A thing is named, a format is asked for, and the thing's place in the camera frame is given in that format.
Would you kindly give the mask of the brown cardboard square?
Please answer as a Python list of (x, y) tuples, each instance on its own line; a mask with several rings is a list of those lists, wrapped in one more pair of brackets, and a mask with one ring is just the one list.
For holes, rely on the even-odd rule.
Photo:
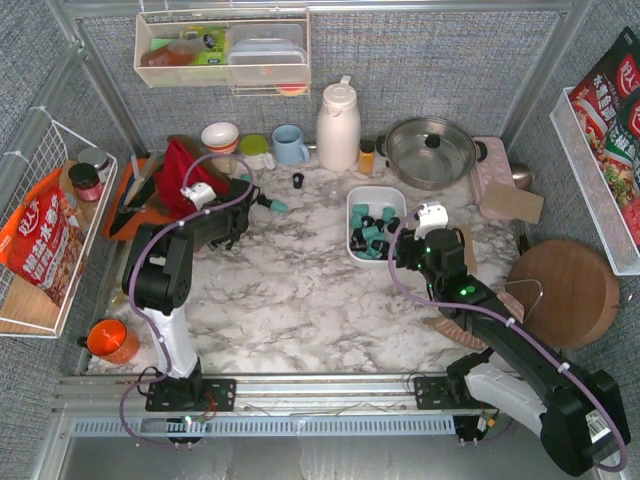
[(478, 272), (478, 264), (474, 253), (471, 228), (466, 225), (460, 225), (458, 229), (461, 232), (461, 237), (464, 239), (464, 261), (467, 271), (469, 274), (476, 274)]

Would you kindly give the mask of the striped pink knit cloth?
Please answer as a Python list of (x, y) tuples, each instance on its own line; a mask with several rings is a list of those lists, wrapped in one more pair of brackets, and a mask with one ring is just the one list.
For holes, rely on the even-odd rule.
[[(497, 299), (506, 307), (509, 315), (514, 317), (516, 321), (520, 323), (524, 321), (525, 308), (513, 295), (501, 290), (497, 292)], [(488, 347), (482, 339), (475, 335), (476, 324), (473, 324), (471, 329), (463, 330), (453, 320), (442, 315), (426, 318), (423, 323), (446, 339), (471, 350), (482, 351)]]

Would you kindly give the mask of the white rectangular storage basket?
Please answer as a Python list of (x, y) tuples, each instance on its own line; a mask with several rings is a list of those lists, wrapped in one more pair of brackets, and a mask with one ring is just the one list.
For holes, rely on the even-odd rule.
[(407, 206), (404, 195), (393, 187), (388, 186), (359, 186), (353, 188), (347, 195), (346, 200), (346, 241), (347, 241), (347, 253), (349, 259), (354, 265), (362, 269), (386, 269), (387, 260), (386, 255), (382, 255), (371, 247), (373, 240), (386, 240), (390, 242), (393, 233), (387, 230), (387, 225), (383, 232), (380, 232), (377, 238), (371, 241), (365, 239), (362, 243), (367, 244), (367, 250), (375, 256), (374, 260), (365, 260), (356, 256), (357, 252), (353, 252), (349, 248), (351, 242), (357, 242), (351, 240), (352, 232), (355, 230), (350, 227), (350, 219), (354, 215), (351, 211), (353, 204), (368, 204), (369, 214), (367, 216), (373, 217), (374, 220), (382, 219), (382, 211), (384, 207), (392, 207), (395, 209), (395, 217), (402, 220), (407, 214)]

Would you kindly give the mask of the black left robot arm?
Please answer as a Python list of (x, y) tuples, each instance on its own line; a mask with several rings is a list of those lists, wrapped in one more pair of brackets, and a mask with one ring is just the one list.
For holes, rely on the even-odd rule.
[(210, 243), (237, 242), (248, 228), (257, 191), (254, 184), (234, 179), (227, 196), (202, 210), (164, 225), (143, 223), (136, 230), (122, 290), (131, 309), (148, 322), (159, 370), (168, 377), (186, 379), (199, 364), (185, 318), (194, 253)]

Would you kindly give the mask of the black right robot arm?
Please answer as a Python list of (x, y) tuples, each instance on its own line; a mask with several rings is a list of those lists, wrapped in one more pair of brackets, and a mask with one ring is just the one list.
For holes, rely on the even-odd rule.
[(593, 467), (625, 470), (631, 436), (617, 382), (603, 370), (590, 373), (566, 360), (518, 322), (493, 290), (468, 273), (455, 231), (435, 229), (418, 238), (398, 228), (388, 265), (391, 272), (419, 272), (429, 296), (412, 300), (437, 308), (482, 340), (532, 388), (546, 409), (535, 417), (540, 440), (558, 467), (572, 476)]

